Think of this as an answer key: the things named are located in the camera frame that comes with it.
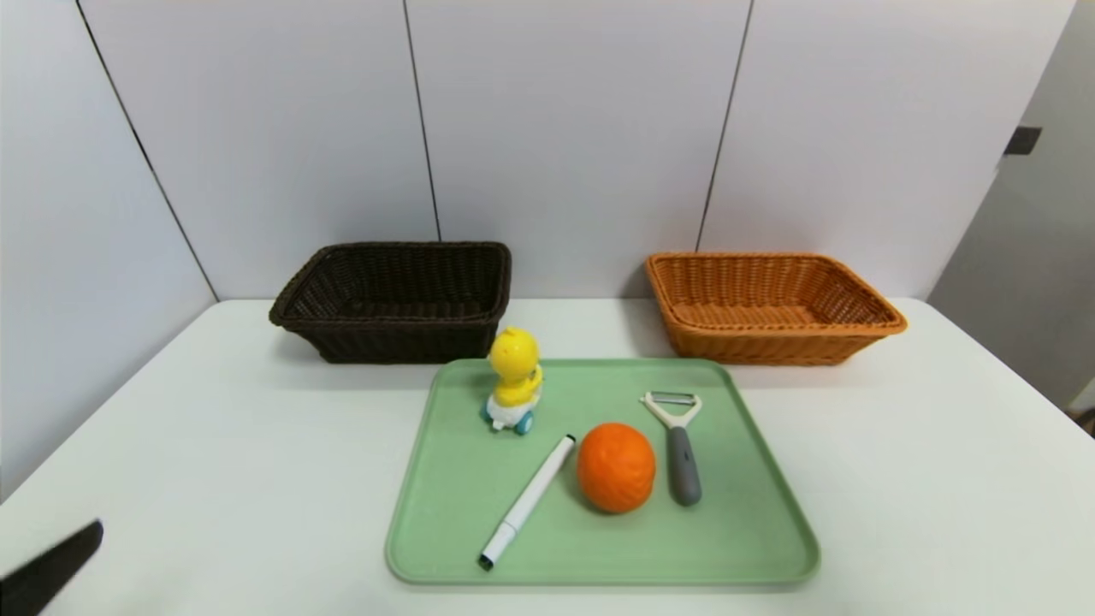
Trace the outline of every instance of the vegetable peeler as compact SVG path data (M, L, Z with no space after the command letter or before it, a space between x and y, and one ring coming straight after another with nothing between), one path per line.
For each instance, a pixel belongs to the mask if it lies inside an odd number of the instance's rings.
M684 430L703 407L703 400L693 394L673 394L668 392L647 392L638 399L669 429L669 489L673 499L684 505L700 502L703 490L700 488L700 472L695 467L695 456L692 454L692 443ZM691 406L683 416L673 416L658 406L682 405Z

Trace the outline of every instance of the white marker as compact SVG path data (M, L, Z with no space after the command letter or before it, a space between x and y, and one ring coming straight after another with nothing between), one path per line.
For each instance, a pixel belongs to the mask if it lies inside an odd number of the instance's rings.
M548 460L544 461L544 464L540 465L540 470L532 476L532 481L529 481L529 485L525 487L525 491L518 497L514 507L509 509L506 518L502 519L498 530L494 532L494 536L491 537L486 547L483 548L479 563L484 571L494 569L494 563L498 562L498 559L502 558L502 553L506 550L506 547L514 541L514 537L517 537L517 533L525 525L525 521L529 519L532 510L537 508L540 497L544 496L548 486L551 485L551 480L555 478L555 474L558 473L558 469L563 468L566 456L577 442L577 439L567 434L558 442L558 445L555 445L555 449L548 456Z

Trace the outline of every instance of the panel seam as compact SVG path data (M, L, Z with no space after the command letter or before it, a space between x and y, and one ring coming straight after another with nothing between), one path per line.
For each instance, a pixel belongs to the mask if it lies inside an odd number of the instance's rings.
M734 94L738 89L738 77L741 75L741 58L746 56L746 40L749 38L749 25L752 23L752 10L756 1L749 0L749 12L746 13L746 26L741 31L741 47L738 48L738 61L734 66L734 80L730 81L730 95L726 101L726 115L723 116L723 131L718 136L715 164L711 167L711 182L707 184L707 198L703 201L703 216L700 217L700 233L695 236L694 252L700 252L700 242L703 241L703 228L707 223L707 210L711 209L711 195L715 190L715 175L718 173L718 160L723 155L723 141L726 140L726 126L730 121L730 107L734 105Z
M201 266L198 253L194 249L194 244L191 243L191 237L186 235L186 229L183 228L183 223L178 220L178 214L175 213L175 207L171 205L171 199L168 198L166 190L163 189L163 183L160 182L160 175L155 172L155 167L152 166L152 160L148 156L148 150L145 149L145 143L141 142L140 135L137 133L137 128L134 126L134 121L129 117L129 109L127 109L126 104L122 102L122 94L118 93L118 88L114 84L114 78L111 75L111 69L106 67L106 60L103 59L103 53L99 48L99 42L95 40L95 34L91 31L91 24L88 23L88 15L83 12L83 3L81 0L76 0L76 8L80 11L80 19L83 20L83 27L88 31L88 37L91 38L91 46L95 49L95 55L99 57L99 63L102 65L103 72L106 73L106 81L111 84L111 90L114 91L114 97L118 101L118 106L122 107L122 115L125 116L126 124L129 125L129 131L132 132L134 140L137 141L137 148L140 149L140 153L145 158L145 164L148 165L148 170L152 174L152 179L155 181L155 186L160 189L160 196L163 197L163 202L168 205L168 211L171 212L171 217L174 219L175 225L178 228L178 233L183 235L183 241L186 242L186 247L191 251L191 256L194 257L194 264L198 266L198 271L201 271L201 277L205 278L206 286L209 287L209 292L212 293L214 301L220 302L217 289L215 289L212 287L212 282L209 281L209 275L206 274L205 267Z
M437 212L437 191L434 189L434 166L429 160L429 139L426 138L426 113L422 108L422 88L418 85L418 63L414 57L414 40L411 36L411 11L407 0L403 0L403 21L407 27L407 49L411 51L411 73L414 77L414 95L418 101L418 123L422 126L422 146L426 152L426 175L429 177L429 198L434 202L434 223L437 224L437 241L441 241L441 216Z

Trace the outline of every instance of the basket rim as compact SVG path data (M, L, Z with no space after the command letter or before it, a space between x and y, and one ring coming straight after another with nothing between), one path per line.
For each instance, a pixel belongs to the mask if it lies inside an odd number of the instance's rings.
M658 276L655 265L661 260L684 260L684 259L733 259L733 258L796 258L823 260L851 282L860 287L861 290L871 294L883 304L885 310L892 317L881 324L809 324L809 325L760 325L760 324L726 324L718 326L691 323L682 318L676 310L676 305L669 301L668 291L665 289L660 276ZM898 312L881 293L879 293L866 280L861 278L848 265L840 260L816 252L658 252L646 258L646 272L654 287L654 294L657 297L658 306L666 325L676 329L701 335L701 336L749 336L756 338L791 338L791 337L833 337L853 338L867 337L880 339L887 336L901 334L909 327L904 315Z
M311 281L319 264L331 253L355 247L406 247L426 249L463 249L486 247L502 255L502 280L495 302L488 310L466 317L289 317L286 312L296 302L301 290ZM296 272L278 293L270 306L269 321L275 326L289 332L319 329L380 329L395 326L426 327L482 327L497 324L509 304L509 281L512 270L512 255L509 246L496 241L364 241L325 245Z

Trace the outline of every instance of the green tray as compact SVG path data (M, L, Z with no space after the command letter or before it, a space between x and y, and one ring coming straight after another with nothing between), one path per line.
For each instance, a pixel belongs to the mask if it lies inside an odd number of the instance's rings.
M780 584L817 570L820 550L772 454L722 367L705 360L546 360L532 431L492 433L480 407L485 360L434 380L388 535L388 565L419 584ZM667 431L638 403L648 391L703 398L688 431L703 500L678 505ZM654 493L623 515L592 509L570 455L493 571L480 551L564 434L604 422L643 432L658 456Z

